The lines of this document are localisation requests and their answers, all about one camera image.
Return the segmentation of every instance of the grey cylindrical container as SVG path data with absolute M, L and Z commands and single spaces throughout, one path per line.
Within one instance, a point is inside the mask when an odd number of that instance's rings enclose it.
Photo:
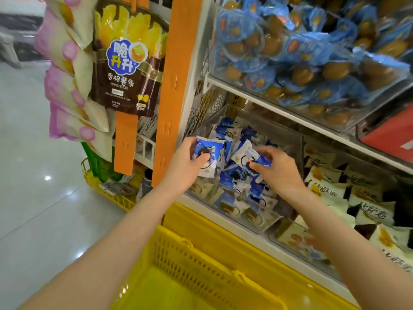
M 142 179 L 142 198 L 152 190 L 152 170 L 146 169 Z

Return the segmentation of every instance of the tiled floor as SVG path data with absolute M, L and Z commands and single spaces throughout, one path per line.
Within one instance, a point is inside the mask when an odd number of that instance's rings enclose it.
M 13 310 L 125 214 L 85 184 L 80 143 L 48 137 L 48 65 L 0 63 L 0 309 Z

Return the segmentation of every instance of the forearm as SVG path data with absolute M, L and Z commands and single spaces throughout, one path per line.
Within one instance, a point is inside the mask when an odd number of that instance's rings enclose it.
M 109 234 L 20 309 L 107 309 L 163 214 L 177 197 L 163 187 L 153 189 Z
M 413 279 L 409 274 L 349 227 L 312 192 L 302 189 L 288 196 L 287 201 L 301 214 L 364 310 L 411 308 Z

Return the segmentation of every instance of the yellow shopping basket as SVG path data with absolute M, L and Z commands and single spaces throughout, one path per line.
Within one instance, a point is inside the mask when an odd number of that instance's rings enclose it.
M 158 226 L 111 310 L 274 309 L 285 303 Z

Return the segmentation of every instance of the orange strip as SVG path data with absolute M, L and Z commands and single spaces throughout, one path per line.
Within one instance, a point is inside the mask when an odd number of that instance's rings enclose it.
M 201 3 L 202 0 L 173 0 L 172 3 L 159 105 L 153 187 L 162 180 L 178 140 L 180 115 L 197 36 Z
M 130 2 L 132 12 L 136 11 L 136 4 L 149 8 L 149 0 L 121 1 Z M 137 115 L 116 112 L 115 172 L 132 175 L 136 151 L 137 119 Z

